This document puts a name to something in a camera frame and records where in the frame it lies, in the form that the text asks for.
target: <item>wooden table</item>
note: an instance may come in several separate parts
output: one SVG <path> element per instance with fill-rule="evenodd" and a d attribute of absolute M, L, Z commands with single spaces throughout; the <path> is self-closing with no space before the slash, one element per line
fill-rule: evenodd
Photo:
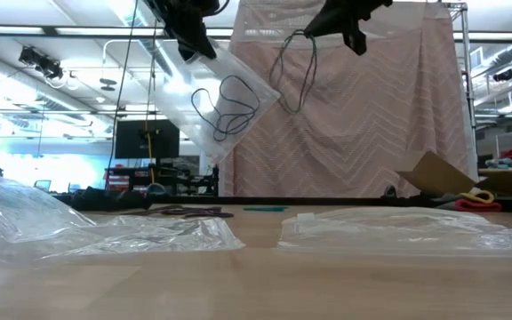
<path fill-rule="evenodd" d="M 512 259 L 283 253 L 270 249 L 282 220 L 337 208 L 227 209 L 242 250 L 0 269 L 0 320 L 512 320 Z M 512 226 L 512 214 L 487 216 Z"/>

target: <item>plastic bag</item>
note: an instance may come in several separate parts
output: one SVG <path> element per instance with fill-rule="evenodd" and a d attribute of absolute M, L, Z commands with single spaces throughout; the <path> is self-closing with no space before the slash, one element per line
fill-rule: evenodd
<path fill-rule="evenodd" d="M 355 208 L 283 222 L 278 249 L 375 255 L 512 255 L 512 229 L 466 212 Z"/>
<path fill-rule="evenodd" d="M 10 243 L 40 240 L 94 223 L 45 192 L 0 177 L 0 235 Z"/>
<path fill-rule="evenodd" d="M 243 246 L 222 219 L 119 216 L 100 217 L 96 223 L 45 192 L 0 178 L 0 265 L 41 266 L 97 254 Z"/>
<path fill-rule="evenodd" d="M 176 50 L 171 43 L 164 42 L 168 52 Z M 172 123 L 219 162 L 280 94 L 232 53 L 211 43 L 217 58 L 196 54 L 180 64 L 155 101 Z"/>

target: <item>black cable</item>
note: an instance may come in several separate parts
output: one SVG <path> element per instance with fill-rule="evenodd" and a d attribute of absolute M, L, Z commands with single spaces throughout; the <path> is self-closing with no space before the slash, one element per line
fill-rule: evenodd
<path fill-rule="evenodd" d="M 293 31 L 291 35 L 285 38 L 284 43 L 282 44 L 282 47 L 280 48 L 280 53 L 278 53 L 276 60 L 274 61 L 274 64 L 272 65 L 272 68 L 270 69 L 269 75 L 268 75 L 268 81 L 270 85 L 276 89 L 280 94 L 282 95 L 280 97 L 280 100 L 278 101 L 282 108 L 285 110 L 285 112 L 295 115 L 298 114 L 303 106 L 306 103 L 306 99 L 308 98 L 308 94 L 311 91 L 311 88 L 313 87 L 313 84 L 316 82 L 316 75 L 317 75 L 317 43 L 313 36 L 310 36 L 309 39 L 311 40 L 311 43 L 313 45 L 313 51 L 311 53 L 311 60 L 309 62 L 308 70 L 306 71 L 306 76 L 303 79 L 303 85 L 301 86 L 300 91 L 300 101 L 298 102 L 298 107 L 296 109 L 291 108 L 285 99 L 284 94 L 278 89 L 278 86 L 280 84 L 280 80 L 282 80 L 282 77 L 284 76 L 284 53 L 288 49 L 290 43 L 292 42 L 293 38 L 295 36 L 304 36 L 304 31 L 302 29 L 298 29 Z M 277 78 L 276 81 L 273 80 L 274 71 L 276 70 L 276 66 L 280 63 L 280 76 Z M 313 73 L 311 74 L 311 82 L 309 83 L 309 86 L 306 90 L 306 86 L 308 85 L 308 78 L 309 73 L 311 72 L 311 69 L 313 68 Z"/>
<path fill-rule="evenodd" d="M 231 79 L 235 79 L 235 80 L 239 81 L 250 92 L 252 92 L 252 94 L 254 94 L 254 98 L 256 98 L 256 101 L 258 102 L 255 107 L 251 106 L 247 103 L 244 103 L 242 101 L 239 101 L 239 100 L 230 99 L 229 97 L 227 97 L 224 94 L 224 92 L 222 92 L 222 87 L 225 85 L 225 83 L 227 81 L 230 81 Z M 203 114 L 201 114 L 201 112 L 199 111 L 198 107 L 196 106 L 195 96 L 199 92 L 206 92 L 207 95 L 209 96 L 209 101 L 211 102 L 212 108 L 219 115 L 219 118 L 217 119 L 216 124 L 213 124 L 211 121 L 209 121 L 207 118 L 205 118 L 203 116 Z M 222 81 L 220 82 L 220 87 L 219 87 L 219 95 L 220 95 L 220 98 L 223 99 L 224 101 L 235 103 L 235 104 L 237 104 L 241 107 L 247 108 L 249 110 L 246 113 L 221 114 L 221 112 L 215 107 L 214 103 L 212 103 L 211 94 L 209 93 L 208 90 L 206 90 L 205 88 L 199 88 L 199 89 L 195 90 L 193 92 L 193 94 L 191 94 L 191 105 L 193 106 L 193 108 L 195 109 L 197 114 L 206 123 L 210 124 L 211 127 L 214 129 L 214 132 L 212 133 L 212 137 L 215 139 L 215 141 L 222 142 L 222 141 L 226 140 L 229 135 L 238 134 L 238 133 L 242 132 L 244 129 L 246 129 L 246 127 L 250 123 L 250 120 L 252 120 L 254 118 L 254 116 L 256 116 L 256 112 L 260 108 L 260 98 L 258 98 L 258 95 L 256 94 L 256 92 L 250 87 L 250 85 L 248 85 L 248 83 L 245 82 L 245 80 L 243 80 L 239 76 L 234 76 L 234 75 L 226 76 L 224 79 L 222 79 Z M 226 123 L 225 128 L 221 128 L 221 126 L 224 125 L 224 119 L 226 119 L 226 118 L 230 118 L 230 120 Z M 237 120 L 239 120 L 239 119 L 244 119 L 244 120 L 242 120 L 240 123 L 234 125 L 231 128 L 233 123 L 236 123 Z"/>
<path fill-rule="evenodd" d="M 132 47 L 133 39 L 133 28 L 135 27 L 135 19 L 138 16 L 138 4 L 140 0 L 135 0 L 135 7 L 133 8 L 132 28 L 130 29 L 130 37 L 128 38 L 128 50 L 125 53 L 124 71 L 122 74 L 122 82 L 120 83 L 120 92 L 117 95 L 116 112 L 114 113 L 114 127 L 112 129 L 112 149 L 110 150 L 110 160 L 108 161 L 108 168 L 106 174 L 106 186 L 105 189 L 109 189 L 109 178 L 110 178 L 110 165 L 112 165 L 112 158 L 114 157 L 114 140 L 116 139 L 116 124 L 117 124 L 117 112 L 120 110 L 120 101 L 122 100 L 122 89 L 124 88 L 125 72 L 128 68 L 128 59 L 130 58 L 130 48 Z"/>
<path fill-rule="evenodd" d="M 43 124 L 44 124 L 44 112 L 45 111 L 46 111 L 46 103 L 43 104 L 43 114 L 41 115 L 41 131 L 39 132 L 39 143 L 36 146 L 36 158 L 37 159 L 39 159 L 41 157 L 41 142 L 43 141 Z"/>
<path fill-rule="evenodd" d="M 230 2 L 230 0 L 227 0 L 217 11 L 215 11 L 213 13 L 210 13 L 210 14 L 207 14 L 207 15 L 205 15 L 205 17 L 215 16 L 215 15 L 223 12 L 225 9 L 227 9 L 229 2 Z"/>

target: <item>hanging plastic bag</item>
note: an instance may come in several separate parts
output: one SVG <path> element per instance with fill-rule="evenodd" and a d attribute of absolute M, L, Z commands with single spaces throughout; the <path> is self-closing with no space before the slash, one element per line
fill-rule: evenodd
<path fill-rule="evenodd" d="M 216 41 L 211 43 L 217 58 L 196 54 L 181 63 L 155 99 L 169 120 L 219 162 L 280 94 Z M 165 42 L 164 48 L 171 51 L 171 44 Z"/>

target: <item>fabric backdrop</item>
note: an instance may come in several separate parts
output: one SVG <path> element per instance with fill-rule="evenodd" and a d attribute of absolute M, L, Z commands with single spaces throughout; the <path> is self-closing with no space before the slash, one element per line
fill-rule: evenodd
<path fill-rule="evenodd" d="M 268 80 L 281 43 L 319 11 L 317 0 L 243 0 L 230 50 Z M 452 21 L 440 4 L 395 3 L 361 24 L 368 52 L 341 35 L 317 38 L 318 72 L 297 115 L 276 103 L 220 164 L 222 196 L 372 197 L 395 185 L 408 151 L 433 150 L 464 172 L 467 136 Z M 294 40 L 277 88 L 297 106 L 312 50 Z"/>

